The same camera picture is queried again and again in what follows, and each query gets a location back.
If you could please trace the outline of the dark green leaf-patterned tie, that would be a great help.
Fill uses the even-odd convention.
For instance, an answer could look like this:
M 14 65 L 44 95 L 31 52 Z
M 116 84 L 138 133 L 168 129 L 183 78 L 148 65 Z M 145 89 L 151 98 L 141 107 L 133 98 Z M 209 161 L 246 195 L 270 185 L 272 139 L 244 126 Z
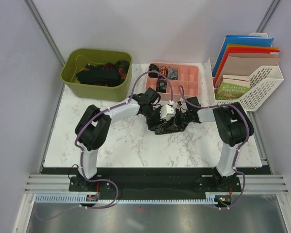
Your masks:
M 175 121 L 175 120 L 166 121 L 162 125 L 156 126 L 154 128 L 154 133 L 156 135 L 163 135 L 183 132 L 187 128 L 188 124 L 189 123 L 185 121 Z

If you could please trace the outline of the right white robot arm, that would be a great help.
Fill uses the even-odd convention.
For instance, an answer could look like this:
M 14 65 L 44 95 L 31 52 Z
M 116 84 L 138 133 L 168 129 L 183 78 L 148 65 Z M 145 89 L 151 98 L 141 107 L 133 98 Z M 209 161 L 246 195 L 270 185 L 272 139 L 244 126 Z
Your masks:
M 201 107 L 196 97 L 186 101 L 187 109 L 176 108 L 175 124 L 185 129 L 191 122 L 214 122 L 223 142 L 221 155 L 212 175 L 212 185 L 224 191 L 238 182 L 236 163 L 241 147 L 253 135 L 254 128 L 238 102 L 221 106 Z

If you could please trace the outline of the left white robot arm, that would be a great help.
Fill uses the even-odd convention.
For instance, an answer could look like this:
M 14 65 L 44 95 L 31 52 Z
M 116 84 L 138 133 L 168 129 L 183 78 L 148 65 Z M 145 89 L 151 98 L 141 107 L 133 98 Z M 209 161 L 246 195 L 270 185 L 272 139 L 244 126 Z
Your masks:
M 97 154 L 106 141 L 110 126 L 138 114 L 149 118 L 155 112 L 154 102 L 160 100 L 159 93 L 149 88 L 145 93 L 133 94 L 109 107 L 99 108 L 92 104 L 86 108 L 75 128 L 75 146 L 81 149 L 79 173 L 82 175 L 82 188 L 91 191 L 97 185 L 94 177 L 97 173 Z

